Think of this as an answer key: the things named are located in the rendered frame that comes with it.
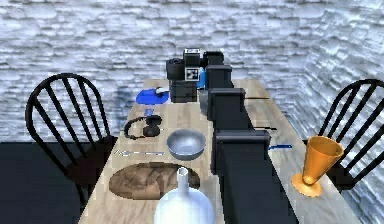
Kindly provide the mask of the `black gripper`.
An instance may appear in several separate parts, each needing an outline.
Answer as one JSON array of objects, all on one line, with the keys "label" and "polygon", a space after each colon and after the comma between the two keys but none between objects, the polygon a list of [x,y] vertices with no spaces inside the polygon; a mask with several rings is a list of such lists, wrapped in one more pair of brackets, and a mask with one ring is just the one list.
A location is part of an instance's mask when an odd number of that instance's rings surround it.
[{"label": "black gripper", "polygon": [[180,58],[166,61],[166,73],[169,80],[169,93],[173,103],[197,101],[196,83],[185,80],[185,64]]}]

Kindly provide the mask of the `blue bottle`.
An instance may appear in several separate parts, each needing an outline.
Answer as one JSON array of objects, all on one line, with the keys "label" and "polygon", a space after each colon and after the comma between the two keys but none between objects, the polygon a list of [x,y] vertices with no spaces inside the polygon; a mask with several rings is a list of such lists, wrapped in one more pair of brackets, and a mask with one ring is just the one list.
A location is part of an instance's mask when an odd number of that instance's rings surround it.
[{"label": "blue bottle", "polygon": [[200,73],[199,73],[199,80],[196,83],[196,87],[198,89],[204,89],[205,88],[205,76],[206,76],[205,69],[201,68]]}]

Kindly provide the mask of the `grey metal bowl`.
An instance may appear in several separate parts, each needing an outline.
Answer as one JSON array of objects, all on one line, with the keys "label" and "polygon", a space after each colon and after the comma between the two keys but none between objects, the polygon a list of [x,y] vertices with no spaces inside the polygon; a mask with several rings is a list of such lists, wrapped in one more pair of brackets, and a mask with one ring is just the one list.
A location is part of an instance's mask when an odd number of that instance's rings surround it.
[{"label": "grey metal bowl", "polygon": [[170,154],[181,161],[191,161],[198,158],[206,146],[205,136],[194,129],[179,129],[167,138]]}]

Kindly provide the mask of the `black headphones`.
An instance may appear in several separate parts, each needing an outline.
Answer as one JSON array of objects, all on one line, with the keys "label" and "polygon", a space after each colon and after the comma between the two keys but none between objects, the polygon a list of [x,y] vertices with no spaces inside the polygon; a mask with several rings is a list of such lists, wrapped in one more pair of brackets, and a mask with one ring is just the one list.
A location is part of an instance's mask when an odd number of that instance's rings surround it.
[{"label": "black headphones", "polygon": [[[129,133],[131,126],[139,121],[145,121],[146,126],[142,129],[143,133],[141,136],[134,136]],[[150,115],[137,117],[135,119],[129,120],[123,129],[124,136],[128,139],[137,140],[146,137],[156,137],[160,134],[160,124],[162,123],[162,118],[159,115]]]}]

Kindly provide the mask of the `wooden dining table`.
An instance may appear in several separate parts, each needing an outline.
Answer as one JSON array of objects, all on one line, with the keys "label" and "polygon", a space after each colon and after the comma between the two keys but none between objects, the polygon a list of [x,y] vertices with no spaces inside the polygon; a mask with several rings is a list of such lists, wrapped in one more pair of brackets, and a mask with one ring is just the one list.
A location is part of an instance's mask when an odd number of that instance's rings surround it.
[{"label": "wooden dining table", "polygon": [[[303,126],[307,124],[309,132],[315,134],[322,119],[300,112],[299,103],[283,111],[282,106],[276,102],[277,97],[272,94],[272,90],[262,86],[256,79],[236,80],[234,84],[246,89],[246,97],[270,98],[245,100],[250,119],[255,126],[271,126],[278,129],[271,132],[273,144],[293,146],[291,150],[271,150],[269,156],[299,224],[361,224],[328,177],[324,176],[319,180],[322,194],[316,198],[300,194],[291,184],[291,176],[301,172],[304,164],[306,148],[302,140],[308,134],[303,131]],[[136,141],[120,137],[114,146],[116,151],[129,149],[140,152],[165,152],[166,138],[171,132],[180,128],[198,130],[206,135],[208,142],[212,141],[212,123],[200,112],[197,102],[186,104],[166,102],[156,105],[154,109],[163,118],[164,130],[160,136]],[[163,156],[134,154],[128,157],[111,154],[78,224],[153,224],[157,202],[118,197],[109,190],[109,179],[126,166],[155,161],[173,163],[176,160],[169,154]]]}]

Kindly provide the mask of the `blue plate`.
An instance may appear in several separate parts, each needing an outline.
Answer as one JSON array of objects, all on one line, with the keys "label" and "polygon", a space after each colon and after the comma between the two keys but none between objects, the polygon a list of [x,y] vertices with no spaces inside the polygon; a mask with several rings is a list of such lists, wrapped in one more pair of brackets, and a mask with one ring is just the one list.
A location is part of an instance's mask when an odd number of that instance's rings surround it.
[{"label": "blue plate", "polygon": [[143,105],[157,105],[165,103],[169,98],[169,92],[156,94],[156,88],[144,89],[136,96],[136,102]]}]

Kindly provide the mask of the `grey cup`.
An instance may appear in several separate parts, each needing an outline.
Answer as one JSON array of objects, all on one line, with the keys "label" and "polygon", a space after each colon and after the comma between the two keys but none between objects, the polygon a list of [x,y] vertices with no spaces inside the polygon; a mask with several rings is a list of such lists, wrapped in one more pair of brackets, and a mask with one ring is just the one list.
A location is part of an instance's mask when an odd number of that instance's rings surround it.
[{"label": "grey cup", "polygon": [[208,91],[199,90],[198,97],[199,97],[200,111],[204,116],[206,116],[207,109],[208,109]]}]

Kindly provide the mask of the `brown oval wooden platter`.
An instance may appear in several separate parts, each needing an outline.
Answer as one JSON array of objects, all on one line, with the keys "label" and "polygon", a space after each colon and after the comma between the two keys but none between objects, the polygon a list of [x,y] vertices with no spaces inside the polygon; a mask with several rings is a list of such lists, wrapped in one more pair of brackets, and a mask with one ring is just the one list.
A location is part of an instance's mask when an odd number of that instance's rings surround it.
[{"label": "brown oval wooden platter", "polygon": [[138,163],[127,166],[109,180],[109,190],[119,197],[133,200],[160,200],[177,188],[179,164]]}]

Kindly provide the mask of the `orange cone-shaped cup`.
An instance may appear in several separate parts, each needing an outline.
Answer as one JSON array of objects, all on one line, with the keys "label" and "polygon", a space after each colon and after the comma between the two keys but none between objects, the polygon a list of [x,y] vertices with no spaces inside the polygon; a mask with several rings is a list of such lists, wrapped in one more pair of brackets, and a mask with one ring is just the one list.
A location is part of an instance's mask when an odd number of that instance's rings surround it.
[{"label": "orange cone-shaped cup", "polygon": [[343,147],[325,136],[308,139],[301,173],[291,177],[292,186],[302,195],[318,197],[322,194],[319,179],[341,158]]}]

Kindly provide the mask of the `black spindle-back chair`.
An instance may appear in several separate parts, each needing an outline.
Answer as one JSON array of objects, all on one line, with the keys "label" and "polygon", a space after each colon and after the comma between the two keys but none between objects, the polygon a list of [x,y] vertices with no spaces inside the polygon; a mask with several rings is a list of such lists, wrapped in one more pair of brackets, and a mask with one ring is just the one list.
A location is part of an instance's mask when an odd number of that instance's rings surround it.
[{"label": "black spindle-back chair", "polygon": [[[354,101],[357,93],[362,86],[367,85],[368,89],[364,93],[362,99],[356,106],[356,109],[352,112],[351,116],[348,118],[346,124],[342,127],[340,134],[334,138],[333,135],[336,129],[339,127],[342,119],[347,113],[347,110]],[[341,140],[345,137],[348,130],[351,128],[354,121],[357,119],[360,112],[363,110],[364,106],[373,95],[374,91],[377,88],[384,89],[384,82],[377,79],[364,79],[358,80],[349,84],[347,87],[341,90],[341,92],[336,96],[333,101],[326,117],[323,122],[323,125],[315,136],[325,136],[333,139],[334,141],[340,144]],[[373,124],[373,122],[379,117],[380,113],[384,110],[384,96],[377,103],[377,106],[373,112],[369,115],[367,120],[359,127],[359,130],[348,143],[344,149],[344,154],[341,158],[326,172],[325,175],[331,180],[336,189],[341,192],[343,190],[351,190],[360,180],[362,180],[370,171],[376,168],[379,164],[384,161],[384,151],[374,158],[364,169],[362,169],[355,177],[352,176],[350,170],[368,153],[368,151],[380,140],[384,135],[384,124],[373,134],[373,136],[368,140],[368,142],[357,152],[357,154],[352,158],[352,160],[346,165],[343,166],[341,161],[350,153],[353,147],[358,143],[361,137],[366,133],[368,128]]]},{"label": "black spindle-back chair", "polygon": [[[73,88],[71,87],[69,80],[74,79],[77,81],[78,86],[81,90],[81,94],[85,101],[88,113],[90,114],[90,118],[96,134],[98,136],[97,140],[94,140],[91,136],[91,132],[86,124],[83,113],[80,110],[79,103],[74,95]],[[83,145],[84,142],[81,142],[78,139],[77,134],[75,133],[67,115],[64,112],[63,107],[59,103],[51,84],[56,81],[61,81],[69,95],[69,98],[72,102],[72,105],[75,109],[75,112],[78,115],[79,121],[85,131],[85,134],[89,140],[90,147],[88,150],[85,150]],[[99,111],[101,115],[101,119],[104,125],[104,130],[106,135],[103,136],[101,134],[100,127],[98,125],[93,107],[91,105],[89,94],[87,93],[85,87],[88,87],[92,90]],[[74,140],[75,146],[77,147],[80,155],[75,158],[73,153],[71,152],[68,144],[63,140],[62,136],[59,134],[58,130],[54,126],[51,118],[48,116],[47,112],[43,108],[42,104],[38,100],[39,94],[45,90],[50,99],[53,102],[57,112],[59,113],[61,119],[63,120],[69,134]],[[47,125],[48,129],[51,131],[57,143],[60,145],[62,150],[67,155],[70,163],[64,166],[60,160],[53,153],[48,144],[40,137],[36,128],[34,127],[33,122],[33,110],[36,110],[44,123]],[[53,76],[50,76],[44,79],[40,84],[38,84],[33,92],[30,94],[29,99],[26,104],[25,109],[25,122],[26,128],[30,133],[31,137],[35,140],[35,142],[39,145],[39,147],[44,151],[44,153],[51,159],[51,161],[58,167],[58,169],[63,173],[63,175],[72,181],[76,186],[76,190],[79,196],[80,207],[84,209],[86,207],[87,201],[90,199],[92,191],[96,186],[96,183],[100,177],[100,174],[109,158],[113,146],[115,145],[117,138],[113,136],[110,132],[109,125],[107,122],[107,117],[104,109],[104,105],[97,88],[85,77],[73,74],[73,73],[60,73]]]}]

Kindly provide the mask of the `white glass vase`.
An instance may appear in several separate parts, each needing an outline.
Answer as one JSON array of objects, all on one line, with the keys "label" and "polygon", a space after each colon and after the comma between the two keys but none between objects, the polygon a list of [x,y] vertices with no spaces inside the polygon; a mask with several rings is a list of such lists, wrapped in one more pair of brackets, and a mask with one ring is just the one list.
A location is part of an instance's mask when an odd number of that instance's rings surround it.
[{"label": "white glass vase", "polygon": [[189,171],[177,170],[177,187],[157,204],[154,224],[214,224],[214,210],[209,198],[189,186]]}]

